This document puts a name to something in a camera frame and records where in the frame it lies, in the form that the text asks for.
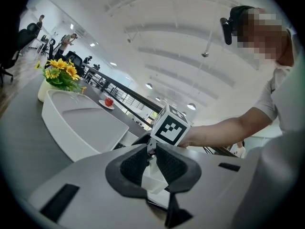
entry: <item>white basin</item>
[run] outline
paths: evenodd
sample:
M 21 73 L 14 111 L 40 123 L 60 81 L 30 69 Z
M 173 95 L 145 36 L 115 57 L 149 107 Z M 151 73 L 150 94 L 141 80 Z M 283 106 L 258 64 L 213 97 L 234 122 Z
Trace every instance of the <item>white basin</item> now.
M 129 127 L 89 97 L 49 90 L 42 118 L 59 147 L 72 160 L 114 149 Z

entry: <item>person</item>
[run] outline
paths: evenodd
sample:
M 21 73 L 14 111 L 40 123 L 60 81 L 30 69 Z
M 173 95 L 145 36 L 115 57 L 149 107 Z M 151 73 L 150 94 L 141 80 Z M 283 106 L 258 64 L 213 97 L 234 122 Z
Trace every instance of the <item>person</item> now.
M 98 71 L 100 69 L 100 65 L 93 64 L 93 69 Z M 92 84 L 90 81 L 94 75 L 95 75 L 95 72 L 93 70 L 89 69 L 89 73 L 87 75 L 87 83 Z
M 58 56 L 58 54 L 63 55 L 63 52 L 67 49 L 68 45 L 73 45 L 72 42 L 75 39 L 77 39 L 77 35 L 75 33 L 73 33 L 72 35 L 67 35 L 65 37 L 65 39 L 63 40 L 61 46 L 57 50 L 56 56 Z
M 89 64 L 89 62 L 90 62 L 91 59 L 92 59 L 92 56 L 86 57 L 86 58 L 84 59 L 84 63 L 85 63 L 85 64 Z
M 257 103 L 240 117 L 191 127 L 178 146 L 228 146 L 264 129 L 277 116 L 283 133 L 305 128 L 303 48 L 297 34 L 284 29 L 273 16 L 250 6 L 234 7 L 230 12 L 232 34 L 238 42 L 276 65 Z
M 35 37 L 37 38 L 38 37 L 38 34 L 40 32 L 40 30 L 42 29 L 42 20 L 44 19 L 44 15 L 42 14 L 40 17 L 39 17 L 39 21 L 36 23 L 37 25 L 37 30 L 35 32 Z
M 230 152 L 238 158 L 244 158 L 246 155 L 246 149 L 244 147 L 244 141 L 238 142 L 236 145 L 233 145 Z

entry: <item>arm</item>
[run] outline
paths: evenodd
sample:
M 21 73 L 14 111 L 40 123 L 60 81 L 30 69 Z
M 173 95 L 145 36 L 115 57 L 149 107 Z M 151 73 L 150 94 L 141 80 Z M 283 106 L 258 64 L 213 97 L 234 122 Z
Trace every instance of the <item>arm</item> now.
M 71 45 L 70 39 L 71 39 L 71 37 L 67 36 L 62 44 L 65 44 L 65 45 L 69 44 L 69 45 Z
M 241 158 L 244 158 L 244 157 L 245 157 L 245 155 L 246 155 L 246 152 L 245 152 L 245 151 L 243 151 Z
M 215 125 L 191 127 L 179 146 L 231 145 L 262 130 L 271 122 L 263 111 L 253 107 L 237 118 L 230 118 Z

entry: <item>wooden floor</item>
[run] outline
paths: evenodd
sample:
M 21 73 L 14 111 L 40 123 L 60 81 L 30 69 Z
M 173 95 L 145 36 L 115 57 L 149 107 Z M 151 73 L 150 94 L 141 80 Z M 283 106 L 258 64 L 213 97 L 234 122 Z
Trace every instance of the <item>wooden floor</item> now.
M 10 82 L 10 76 L 3 76 L 4 86 L 0 88 L 0 118 L 18 92 L 33 78 L 42 74 L 41 70 L 34 68 L 38 61 L 45 65 L 47 56 L 37 54 L 36 49 L 30 49 L 24 56 L 19 56 L 15 65 L 7 70 L 14 75 L 14 80 Z

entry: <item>red apple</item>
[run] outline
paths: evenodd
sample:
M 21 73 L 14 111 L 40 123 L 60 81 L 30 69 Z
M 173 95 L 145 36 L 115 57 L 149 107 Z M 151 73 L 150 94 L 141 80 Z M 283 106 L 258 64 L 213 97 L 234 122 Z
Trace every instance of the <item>red apple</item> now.
M 113 105 L 113 100 L 111 98 L 107 97 L 105 99 L 105 104 L 106 104 L 107 107 L 110 107 L 110 106 Z

